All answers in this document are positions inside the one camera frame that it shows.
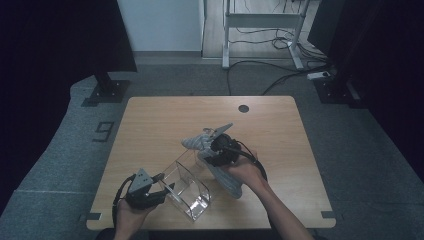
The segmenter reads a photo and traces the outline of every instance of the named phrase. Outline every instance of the human hand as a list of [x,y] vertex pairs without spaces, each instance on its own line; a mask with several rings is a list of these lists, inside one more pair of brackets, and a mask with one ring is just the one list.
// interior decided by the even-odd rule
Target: human hand
[[[244,146],[242,146],[241,150],[243,152],[247,152],[247,149]],[[251,152],[257,159],[258,156],[256,151],[251,150]],[[255,189],[262,188],[264,182],[266,182],[262,177],[259,168],[257,168],[250,159],[243,155],[239,155],[237,161],[234,164],[221,166],[221,169],[238,178],[253,191],[255,191]]]
[[131,208],[125,199],[118,203],[118,213],[116,218],[115,240],[128,240],[134,235],[144,223],[147,215],[153,211],[156,206],[139,210]]

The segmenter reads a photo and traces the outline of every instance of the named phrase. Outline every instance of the cable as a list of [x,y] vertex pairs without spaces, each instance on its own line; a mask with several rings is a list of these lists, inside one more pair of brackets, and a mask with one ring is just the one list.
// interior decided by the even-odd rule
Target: cable
[[125,185],[129,182],[129,181],[134,181],[136,177],[136,174],[133,174],[132,176],[128,177],[127,179],[125,179],[125,181],[122,183],[121,187],[118,189],[118,192],[116,193],[115,199],[113,200],[113,204],[112,204],[112,220],[113,220],[113,226],[116,227],[116,214],[118,212],[118,202],[119,200],[121,200],[121,194],[122,194],[122,190],[124,189]]
[[278,4],[277,6],[275,6],[274,10],[272,10],[272,13],[274,13],[275,9],[277,9],[277,7],[281,4],[281,0],[278,0]]
[[315,72],[315,71],[319,71],[319,70],[324,70],[324,69],[330,68],[331,65],[332,65],[331,63],[326,63],[323,66],[319,66],[319,67],[311,68],[311,69],[301,71],[301,72],[298,72],[298,73],[293,73],[293,74],[282,76],[279,79],[277,79],[276,81],[274,81],[267,89],[265,89],[265,91],[262,93],[262,95],[266,95],[272,88],[274,88],[278,84],[286,83],[286,81],[291,77],[295,77],[295,76],[299,76],[299,75],[302,75],[302,74],[311,73],[311,72]]
[[254,61],[254,60],[244,60],[244,61],[239,61],[234,63],[233,65],[231,65],[228,69],[227,69],[227,87],[228,87],[228,95],[231,96],[232,92],[231,92],[231,85],[230,85],[230,71],[231,69],[233,69],[235,66],[237,66],[238,64],[241,63],[259,63],[259,64],[264,64],[264,65],[269,65],[269,66],[273,66],[279,69],[283,69],[286,71],[290,71],[290,72],[298,72],[297,69],[291,69],[291,68],[286,68],[286,67],[282,67],[282,66],[278,66],[272,63],[267,63],[267,62],[260,62],[260,61]]

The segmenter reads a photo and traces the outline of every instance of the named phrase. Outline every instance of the wooden table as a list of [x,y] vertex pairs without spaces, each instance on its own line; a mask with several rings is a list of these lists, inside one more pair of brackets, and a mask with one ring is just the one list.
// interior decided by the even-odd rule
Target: wooden table
[[[249,111],[239,111],[240,105]],[[258,152],[271,187],[307,228],[330,228],[332,215],[296,103],[289,96],[134,97],[128,102],[91,213],[92,230],[112,227],[116,191],[132,173],[144,168],[162,172],[185,148],[180,141],[205,127],[234,123],[226,133]],[[153,211],[144,229],[266,229],[265,209],[243,185],[243,196],[225,192],[192,222],[169,199]]]

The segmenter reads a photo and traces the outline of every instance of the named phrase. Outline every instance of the transparent container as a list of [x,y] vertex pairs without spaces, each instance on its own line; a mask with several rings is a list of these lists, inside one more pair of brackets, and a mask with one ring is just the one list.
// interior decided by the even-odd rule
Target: transparent container
[[175,184],[167,195],[190,220],[196,221],[212,201],[210,188],[201,180],[215,185],[212,174],[197,158],[197,151],[187,150],[164,171],[162,189]]

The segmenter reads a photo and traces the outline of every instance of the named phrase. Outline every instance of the white wall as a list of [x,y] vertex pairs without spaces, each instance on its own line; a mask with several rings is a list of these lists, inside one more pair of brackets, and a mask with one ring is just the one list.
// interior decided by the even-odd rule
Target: white wall
[[203,0],[118,0],[133,51],[201,51]]

